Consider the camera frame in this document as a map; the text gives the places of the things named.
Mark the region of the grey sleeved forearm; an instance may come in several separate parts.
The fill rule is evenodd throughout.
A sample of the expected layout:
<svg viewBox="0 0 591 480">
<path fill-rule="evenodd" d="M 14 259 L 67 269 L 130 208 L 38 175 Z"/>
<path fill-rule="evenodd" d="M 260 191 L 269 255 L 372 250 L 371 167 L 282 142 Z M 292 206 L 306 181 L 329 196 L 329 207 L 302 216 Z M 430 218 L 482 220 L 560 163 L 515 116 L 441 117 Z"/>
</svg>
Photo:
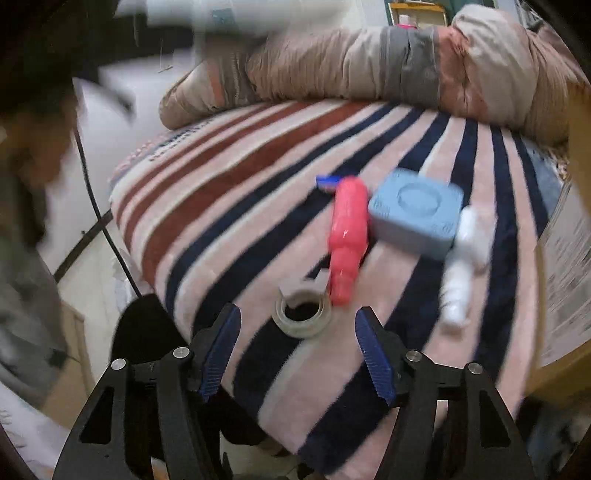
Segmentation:
<svg viewBox="0 0 591 480">
<path fill-rule="evenodd" d="M 68 357 L 62 302 L 38 246 L 46 188 L 60 176 L 76 125 L 70 81 L 1 98 L 1 381 L 34 407 Z"/>
</svg>

